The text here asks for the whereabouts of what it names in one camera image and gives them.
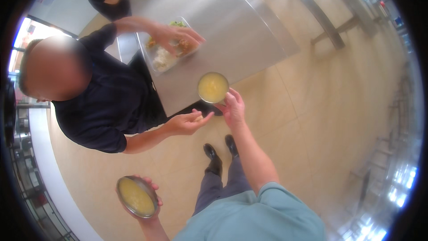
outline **dark navy shirt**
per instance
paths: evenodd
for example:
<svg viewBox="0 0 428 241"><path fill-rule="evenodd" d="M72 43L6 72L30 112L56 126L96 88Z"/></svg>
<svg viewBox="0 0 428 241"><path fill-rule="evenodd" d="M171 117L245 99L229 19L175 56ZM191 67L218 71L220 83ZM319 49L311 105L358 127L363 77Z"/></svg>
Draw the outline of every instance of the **dark navy shirt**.
<svg viewBox="0 0 428 241"><path fill-rule="evenodd" d="M116 4L104 3L105 0L89 0L89 3L111 22L131 15L129 0L119 0Z"/></svg>
<svg viewBox="0 0 428 241"><path fill-rule="evenodd" d="M87 89L71 100L52 101L64 134L84 147L106 153L123 152L124 134L148 129L151 92L148 84L127 65L105 52L116 37L116 25L105 25L81 38L93 64Z"/></svg>

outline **yellow soup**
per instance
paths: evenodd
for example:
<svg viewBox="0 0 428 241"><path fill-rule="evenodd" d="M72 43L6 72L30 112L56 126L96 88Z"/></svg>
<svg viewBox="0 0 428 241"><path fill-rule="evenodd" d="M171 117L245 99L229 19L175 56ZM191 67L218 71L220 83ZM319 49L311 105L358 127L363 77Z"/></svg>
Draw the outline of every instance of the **yellow soup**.
<svg viewBox="0 0 428 241"><path fill-rule="evenodd" d="M207 73L198 84L201 98L209 103L218 103L229 91L227 79L219 73Z"/></svg>
<svg viewBox="0 0 428 241"><path fill-rule="evenodd" d="M122 199L135 211L146 216L154 213L153 201L148 194L131 179L122 179L119 183Z"/></svg>

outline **short hair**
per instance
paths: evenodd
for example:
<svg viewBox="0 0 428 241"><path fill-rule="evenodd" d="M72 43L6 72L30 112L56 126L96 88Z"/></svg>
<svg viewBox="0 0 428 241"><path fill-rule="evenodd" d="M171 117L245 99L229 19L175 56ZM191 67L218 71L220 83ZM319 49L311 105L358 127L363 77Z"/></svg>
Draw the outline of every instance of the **short hair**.
<svg viewBox="0 0 428 241"><path fill-rule="evenodd" d="M22 56L22 59L21 59L21 65L19 67L19 81L18 81L19 89L23 94L29 97L31 96L29 95L28 88L25 85L25 80L27 79L28 56L30 52L33 50L33 48L42 40L43 39L34 39L27 45L27 48L25 49L24 55Z"/></svg>

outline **metal bowl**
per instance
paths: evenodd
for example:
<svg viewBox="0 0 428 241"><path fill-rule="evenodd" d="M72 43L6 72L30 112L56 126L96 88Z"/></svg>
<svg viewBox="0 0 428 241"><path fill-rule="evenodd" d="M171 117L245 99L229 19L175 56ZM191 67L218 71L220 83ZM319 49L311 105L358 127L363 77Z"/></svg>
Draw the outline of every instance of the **metal bowl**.
<svg viewBox="0 0 428 241"><path fill-rule="evenodd" d="M198 81L198 86L197 86L197 91L198 91L198 95L199 95L199 97L203 100L203 101L205 101L206 103L209 103L209 104L216 104L216 103L219 103L219 102L221 102L222 100L224 100L224 98L223 99L221 99L221 100L219 100L218 102L215 102L215 103L213 103L213 102L210 102L210 101L207 101L206 99L204 99L202 96L201 96L201 94L199 93L199 83L201 82L201 80L202 80L202 78L204 78L204 76L206 76L206 75L208 75L208 74L210 74L210 73L217 73L217 74L219 74L219 75L221 75L223 78L224 78L224 80L226 81L226 83L227 83L227 87L229 87L229 81L227 80L227 78L224 76L224 75L222 75L221 73L219 73L219 72L208 72L208 73L205 73L200 79L199 79L199 81Z"/></svg>
<svg viewBox="0 0 428 241"><path fill-rule="evenodd" d="M143 214L140 213L136 210L134 210L131 206L128 205L127 202L125 202L123 200L122 194L120 193L119 190L119 183L121 180L123 179L130 179L133 180L142 190L144 190L144 192L147 193L147 195L150 197L150 199L153 201L153 205L154 205L154 213L153 214ZM127 209L129 209L133 214L135 214L138 217L142 217L142 218L150 218L152 217L156 211L158 210L158 195L156 194L156 192L154 191L154 189L152 188L152 186L150 184L148 184L145 180L143 180L140 177L136 177L136 176L125 176L120 178L119 180L117 180L116 183L116 188L117 188L117 192L119 195L119 199L122 202L123 205L126 206Z"/></svg>

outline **light green shirt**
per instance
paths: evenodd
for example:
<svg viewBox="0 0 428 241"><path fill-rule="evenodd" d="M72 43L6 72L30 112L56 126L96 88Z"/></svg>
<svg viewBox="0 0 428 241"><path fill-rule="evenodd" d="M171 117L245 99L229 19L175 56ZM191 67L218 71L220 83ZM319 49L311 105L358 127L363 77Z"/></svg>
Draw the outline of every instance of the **light green shirt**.
<svg viewBox="0 0 428 241"><path fill-rule="evenodd" d="M324 241L324 223L308 206L275 182L256 197L246 191L216 200L191 217L173 241Z"/></svg>

